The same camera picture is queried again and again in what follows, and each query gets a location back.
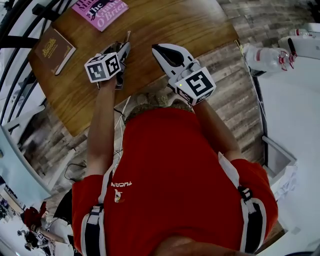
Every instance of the floor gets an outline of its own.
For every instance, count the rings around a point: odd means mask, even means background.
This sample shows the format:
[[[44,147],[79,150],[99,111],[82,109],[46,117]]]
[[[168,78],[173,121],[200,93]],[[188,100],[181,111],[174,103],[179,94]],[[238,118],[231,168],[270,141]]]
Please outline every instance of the floor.
[[[313,21],[311,14],[301,7],[306,4],[302,0],[218,0],[218,2],[234,25],[242,44],[276,46],[278,39],[288,35],[289,29],[299,28],[299,25]],[[217,85],[215,93],[208,102],[231,129],[248,160],[263,163],[260,110],[256,93],[237,46],[232,42],[198,59],[208,68]],[[166,78],[161,78],[142,92],[156,93],[160,90],[172,101],[174,95],[165,88],[166,84]],[[135,106],[135,102],[133,96],[125,115]],[[124,102],[117,106],[117,109],[121,110],[123,105]],[[118,118],[119,115],[115,113],[115,120]],[[47,105],[46,109],[30,122],[23,136],[22,148],[36,172],[42,177],[50,176],[72,148],[76,150],[76,155],[71,163],[86,165],[87,134],[88,130],[77,137],[72,137]],[[114,145],[115,150],[121,145],[119,126],[115,131]],[[66,178],[63,175],[60,177],[53,188],[54,196],[47,202],[51,215],[72,186],[73,182],[68,178],[81,179],[85,171],[85,168],[71,165],[65,174]]]

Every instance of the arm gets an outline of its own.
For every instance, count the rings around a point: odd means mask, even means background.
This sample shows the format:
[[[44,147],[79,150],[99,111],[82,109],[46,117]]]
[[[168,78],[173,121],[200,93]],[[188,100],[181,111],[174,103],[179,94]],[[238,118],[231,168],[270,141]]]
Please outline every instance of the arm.
[[[116,78],[100,82],[87,144],[87,173],[104,175],[113,163],[115,140]]]
[[[204,136],[216,153],[221,152],[230,162],[244,159],[236,138],[206,100],[193,106],[193,110]]]
[[[62,237],[60,237],[60,236],[58,236],[58,235],[56,235],[54,233],[51,233],[49,231],[46,231],[43,228],[39,228],[38,232],[41,233],[42,235],[44,235],[46,238],[48,238],[50,240],[66,244],[65,240]]]

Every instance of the hair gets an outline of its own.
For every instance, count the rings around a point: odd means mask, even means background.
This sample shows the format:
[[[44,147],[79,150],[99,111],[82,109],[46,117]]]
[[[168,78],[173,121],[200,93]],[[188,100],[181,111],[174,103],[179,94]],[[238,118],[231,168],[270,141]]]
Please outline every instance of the hair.
[[[29,247],[29,245],[27,243],[24,245],[24,248],[26,248],[28,251],[31,252],[31,249],[30,249],[30,247]]]

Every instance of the shoulder strap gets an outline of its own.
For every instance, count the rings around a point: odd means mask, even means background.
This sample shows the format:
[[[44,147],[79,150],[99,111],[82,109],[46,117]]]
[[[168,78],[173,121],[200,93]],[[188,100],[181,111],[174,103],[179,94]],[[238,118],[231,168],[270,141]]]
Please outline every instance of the shoulder strap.
[[[253,198],[250,188],[241,186],[237,169],[220,152],[218,160],[227,177],[241,195],[243,229],[240,251],[254,253],[263,243],[266,234],[267,215],[264,204],[258,198]]]
[[[107,256],[105,227],[104,227],[104,201],[112,171],[116,166],[114,161],[103,176],[101,194],[98,204],[92,207],[90,213],[82,219],[81,225],[81,251],[83,256]]]

